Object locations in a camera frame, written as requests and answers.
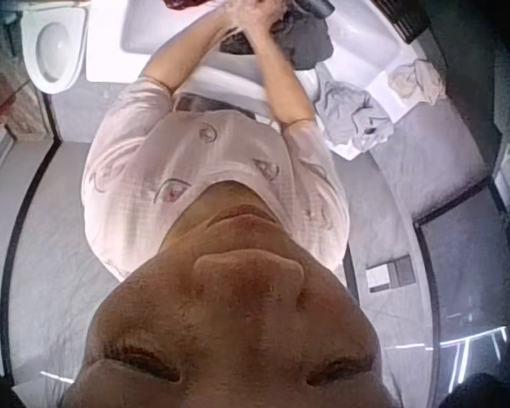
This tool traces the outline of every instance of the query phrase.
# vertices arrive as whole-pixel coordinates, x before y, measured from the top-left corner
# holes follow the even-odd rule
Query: pink shirt
[[[119,281],[155,256],[181,213],[222,181],[255,191],[298,244],[328,269],[340,269],[348,208],[314,123],[279,134],[235,110],[172,106],[167,89],[139,79],[107,113],[88,154],[85,234]]]

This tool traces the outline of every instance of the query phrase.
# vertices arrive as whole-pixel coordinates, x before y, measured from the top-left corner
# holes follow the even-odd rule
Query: mouth
[[[218,215],[216,215],[210,220],[206,228],[208,229],[211,226],[227,219],[232,219],[246,215],[261,218],[265,221],[271,222],[272,224],[278,224],[278,221],[274,217],[272,217],[270,214],[260,209],[259,207],[255,207],[250,204],[241,204],[239,206],[229,207],[226,210],[220,212]]]

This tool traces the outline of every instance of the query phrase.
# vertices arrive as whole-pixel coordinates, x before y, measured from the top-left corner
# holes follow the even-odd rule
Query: person
[[[377,335],[333,273],[348,208],[269,34],[284,7],[216,7],[160,48],[103,120],[82,202],[88,243],[121,284],[93,317],[63,406],[394,405]],[[256,52],[280,132],[216,101],[181,108],[200,106],[176,91],[232,30]]]

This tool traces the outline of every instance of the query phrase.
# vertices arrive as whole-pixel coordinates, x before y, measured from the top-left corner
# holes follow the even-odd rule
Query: white toilet
[[[87,27],[84,7],[25,9],[20,22],[23,58],[38,89],[57,94],[76,82],[85,58]]]

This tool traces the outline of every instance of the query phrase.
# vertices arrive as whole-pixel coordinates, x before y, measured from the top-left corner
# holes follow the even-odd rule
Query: white sink
[[[163,43],[216,4],[174,11],[162,0],[92,0],[87,79],[134,81]],[[397,122],[420,97],[401,99],[388,87],[388,74],[398,65],[425,58],[424,52],[416,42],[412,46],[404,44],[370,0],[333,0],[333,4],[336,11],[327,19],[334,46],[333,56],[325,61],[328,70],[336,80],[369,91]],[[310,98],[316,98],[319,86],[315,74],[302,71],[297,76]],[[187,82],[186,89],[209,89],[211,96],[260,113],[257,106],[265,101],[261,84],[254,56],[213,52]]]
[[[366,88],[399,53],[399,40],[362,0],[335,0],[334,4],[337,10],[327,22],[335,51],[327,67],[340,80]],[[210,2],[176,11],[162,0],[130,0],[121,47],[126,53],[151,55],[215,7],[216,3]],[[205,65],[261,83],[253,56],[214,53],[207,56]]]

